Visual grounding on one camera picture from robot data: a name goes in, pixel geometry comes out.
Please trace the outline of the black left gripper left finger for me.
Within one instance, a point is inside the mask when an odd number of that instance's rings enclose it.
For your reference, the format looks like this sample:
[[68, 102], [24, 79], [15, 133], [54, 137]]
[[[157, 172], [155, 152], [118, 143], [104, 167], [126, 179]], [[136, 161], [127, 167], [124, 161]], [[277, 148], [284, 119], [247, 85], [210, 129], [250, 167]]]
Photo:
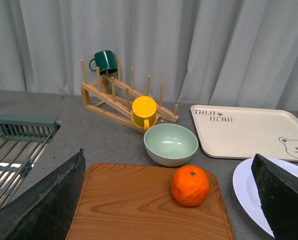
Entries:
[[78, 153], [0, 209], [0, 240], [64, 240], [81, 194], [86, 163]]

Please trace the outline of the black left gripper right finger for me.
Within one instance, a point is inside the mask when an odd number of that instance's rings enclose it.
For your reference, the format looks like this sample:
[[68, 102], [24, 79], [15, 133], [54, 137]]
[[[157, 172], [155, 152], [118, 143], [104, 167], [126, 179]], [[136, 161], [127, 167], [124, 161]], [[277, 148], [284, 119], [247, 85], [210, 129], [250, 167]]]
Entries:
[[298, 240], [298, 177], [259, 154], [251, 171], [275, 239]]

